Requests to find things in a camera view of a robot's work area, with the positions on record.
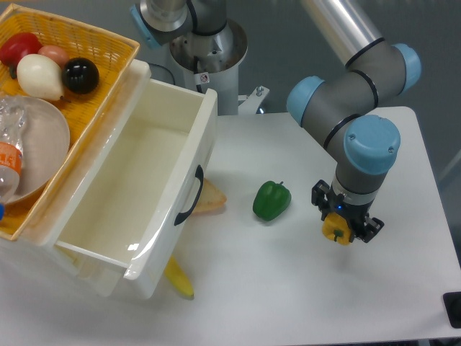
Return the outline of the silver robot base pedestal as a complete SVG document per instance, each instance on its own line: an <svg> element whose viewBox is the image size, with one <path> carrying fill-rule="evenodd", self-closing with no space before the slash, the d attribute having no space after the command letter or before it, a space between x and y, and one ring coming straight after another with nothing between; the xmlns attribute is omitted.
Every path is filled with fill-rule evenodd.
<svg viewBox="0 0 461 346"><path fill-rule="evenodd" d="M170 54L182 70L185 87L218 94L218 114L238 113L239 66L246 57L248 40L243 28L231 19L211 36L192 32L173 40Z"/></svg>

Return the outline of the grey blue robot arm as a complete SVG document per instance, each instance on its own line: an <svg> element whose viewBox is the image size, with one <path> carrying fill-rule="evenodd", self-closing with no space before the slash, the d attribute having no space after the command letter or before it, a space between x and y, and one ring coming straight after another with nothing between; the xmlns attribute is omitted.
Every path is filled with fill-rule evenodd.
<svg viewBox="0 0 461 346"><path fill-rule="evenodd" d="M389 44L355 1L304 1L303 8L346 70L332 82L305 78L287 98L296 123L336 161L332 182L317 182L311 202L327 239L369 242L383 228L369 210L400 146L396 126L373 110L419 80L421 61L407 45ZM187 88L214 89L219 115L242 111L238 65L248 43L224 1L140 1L130 13L150 47L169 46Z"/></svg>

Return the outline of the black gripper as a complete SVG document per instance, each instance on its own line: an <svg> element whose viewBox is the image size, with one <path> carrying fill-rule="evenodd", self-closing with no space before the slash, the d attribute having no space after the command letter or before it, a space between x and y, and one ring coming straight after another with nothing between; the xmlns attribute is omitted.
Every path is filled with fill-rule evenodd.
<svg viewBox="0 0 461 346"><path fill-rule="evenodd" d="M343 195L336 195L329 190L329 185L322 179L311 189L311 203L321 212L322 221L329 214L336 213L347 222L352 231L356 231L356 237L364 243L370 242L378 235L385 224L379 218L370 217L368 210L371 202L352 205L345 201Z"/></svg>

